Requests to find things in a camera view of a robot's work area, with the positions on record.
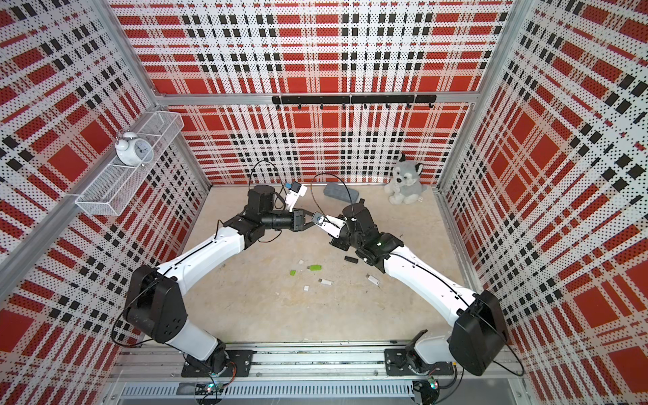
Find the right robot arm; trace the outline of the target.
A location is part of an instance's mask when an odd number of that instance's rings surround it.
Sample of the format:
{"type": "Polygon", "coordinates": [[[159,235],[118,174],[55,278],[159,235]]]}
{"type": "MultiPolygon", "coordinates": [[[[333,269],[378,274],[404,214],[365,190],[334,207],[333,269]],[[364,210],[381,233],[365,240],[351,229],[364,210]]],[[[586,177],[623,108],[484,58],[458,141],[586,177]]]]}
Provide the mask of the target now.
{"type": "Polygon", "coordinates": [[[482,376],[509,343],[501,302],[491,292],[477,293],[447,278],[416,256],[396,236],[380,231],[362,201],[337,217],[321,215],[316,226],[331,244],[353,248],[363,263],[408,286],[452,328],[447,339],[452,359],[474,376],[482,376]]]}

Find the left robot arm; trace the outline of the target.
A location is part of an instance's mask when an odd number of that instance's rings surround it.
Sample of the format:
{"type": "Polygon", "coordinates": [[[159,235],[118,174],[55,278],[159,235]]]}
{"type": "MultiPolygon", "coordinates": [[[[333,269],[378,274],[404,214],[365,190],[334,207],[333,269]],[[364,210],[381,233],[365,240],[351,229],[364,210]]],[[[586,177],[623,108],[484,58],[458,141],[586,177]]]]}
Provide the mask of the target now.
{"type": "Polygon", "coordinates": [[[261,241],[267,231],[305,231],[308,211],[295,204],[307,193],[293,182],[281,196],[257,185],[247,193],[243,211],[219,223],[215,233],[187,253],[158,266],[133,271],[121,317],[158,344],[181,351],[187,363],[208,375],[221,374],[231,363],[226,345],[192,323],[184,297],[210,272],[261,241]]]}

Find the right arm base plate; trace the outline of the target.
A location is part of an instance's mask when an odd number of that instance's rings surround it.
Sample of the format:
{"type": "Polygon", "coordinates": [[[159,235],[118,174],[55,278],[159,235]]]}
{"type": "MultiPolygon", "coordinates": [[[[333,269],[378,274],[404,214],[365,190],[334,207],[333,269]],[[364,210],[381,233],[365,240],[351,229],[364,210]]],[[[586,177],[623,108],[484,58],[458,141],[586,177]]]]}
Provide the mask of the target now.
{"type": "Polygon", "coordinates": [[[384,351],[388,376],[454,376],[452,362],[426,363],[413,349],[386,349],[384,351]]]}

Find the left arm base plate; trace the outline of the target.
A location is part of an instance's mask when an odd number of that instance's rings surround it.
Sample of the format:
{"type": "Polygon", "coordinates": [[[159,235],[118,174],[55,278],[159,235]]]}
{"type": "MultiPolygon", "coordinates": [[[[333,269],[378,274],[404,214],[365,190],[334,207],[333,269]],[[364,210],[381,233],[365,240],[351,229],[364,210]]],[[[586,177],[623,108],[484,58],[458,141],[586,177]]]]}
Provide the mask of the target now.
{"type": "Polygon", "coordinates": [[[253,354],[252,350],[220,350],[206,360],[186,354],[181,377],[248,377],[253,354]]]}

